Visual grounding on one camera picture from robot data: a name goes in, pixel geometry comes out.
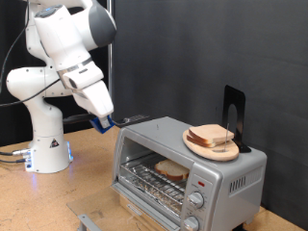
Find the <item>toaster oven knob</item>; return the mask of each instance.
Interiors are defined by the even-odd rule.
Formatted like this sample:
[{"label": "toaster oven knob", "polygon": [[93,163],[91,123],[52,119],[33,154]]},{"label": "toaster oven knob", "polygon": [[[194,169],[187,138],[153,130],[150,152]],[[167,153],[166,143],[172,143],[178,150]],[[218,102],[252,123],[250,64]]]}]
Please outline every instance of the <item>toaster oven knob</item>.
[{"label": "toaster oven knob", "polygon": [[194,217],[184,219],[185,231],[197,231],[199,229],[199,222]]},{"label": "toaster oven knob", "polygon": [[203,197],[199,192],[190,194],[187,199],[195,209],[199,209],[203,205]]}]

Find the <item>wooden work surface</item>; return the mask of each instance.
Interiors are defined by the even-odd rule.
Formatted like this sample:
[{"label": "wooden work surface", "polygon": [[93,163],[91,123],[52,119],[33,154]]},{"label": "wooden work surface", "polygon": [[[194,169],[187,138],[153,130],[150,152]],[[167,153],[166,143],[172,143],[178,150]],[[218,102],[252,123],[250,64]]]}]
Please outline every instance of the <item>wooden work surface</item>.
[{"label": "wooden work surface", "polygon": [[[66,203],[111,185],[118,131],[113,128],[100,135],[89,129],[64,135],[70,141],[74,161],[58,173],[28,173],[23,164],[0,164],[0,231],[76,231],[79,219]],[[27,145],[19,143],[0,151],[11,152]],[[263,208],[245,229],[303,231]]]}]

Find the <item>wooden plate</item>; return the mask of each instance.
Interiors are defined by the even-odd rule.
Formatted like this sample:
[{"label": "wooden plate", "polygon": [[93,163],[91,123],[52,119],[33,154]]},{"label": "wooden plate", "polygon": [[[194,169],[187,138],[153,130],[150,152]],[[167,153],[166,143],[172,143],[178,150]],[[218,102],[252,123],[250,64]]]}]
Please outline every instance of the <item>wooden plate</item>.
[{"label": "wooden plate", "polygon": [[214,161],[231,161],[239,156],[239,147],[233,142],[228,141],[226,144],[226,152],[221,152],[224,143],[215,147],[204,147],[187,140],[189,130],[183,133],[183,141],[185,145],[195,154]]}]

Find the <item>black backdrop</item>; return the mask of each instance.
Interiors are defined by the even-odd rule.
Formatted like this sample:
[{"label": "black backdrop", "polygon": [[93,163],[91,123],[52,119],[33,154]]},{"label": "black backdrop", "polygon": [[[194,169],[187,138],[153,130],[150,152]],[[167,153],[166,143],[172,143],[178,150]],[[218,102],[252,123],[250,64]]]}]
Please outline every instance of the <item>black backdrop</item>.
[{"label": "black backdrop", "polygon": [[[106,1],[98,1],[106,8]],[[14,40],[24,27],[26,2],[19,0],[0,0],[0,65]],[[77,13],[80,9],[72,9],[71,13]],[[103,70],[104,81],[108,86],[108,49],[98,48],[90,51],[96,65]],[[15,68],[24,66],[45,66],[44,62],[31,56],[26,49],[25,35],[16,44],[7,62],[5,75]],[[17,99],[10,95],[6,86],[0,95],[0,104],[14,102]],[[60,108],[64,117],[83,114],[85,111],[77,106],[72,96],[47,98],[46,101]],[[73,125],[65,125],[64,132],[74,132],[91,128],[89,122]],[[32,139],[32,124],[30,114],[26,107],[17,105],[9,108],[0,108],[0,146]]]},{"label": "black backdrop", "polygon": [[115,0],[115,22],[114,118],[221,124],[225,85],[242,90],[262,202],[308,230],[308,2]]}]

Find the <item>toaster oven door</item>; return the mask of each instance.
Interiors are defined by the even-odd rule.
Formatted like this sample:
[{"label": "toaster oven door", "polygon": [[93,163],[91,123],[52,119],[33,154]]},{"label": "toaster oven door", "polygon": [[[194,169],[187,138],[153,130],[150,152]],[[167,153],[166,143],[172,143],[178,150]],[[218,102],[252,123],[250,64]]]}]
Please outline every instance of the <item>toaster oven door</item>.
[{"label": "toaster oven door", "polygon": [[177,231],[180,229],[118,183],[101,192],[70,202],[67,206],[81,221],[87,221],[84,224],[90,230]]}]

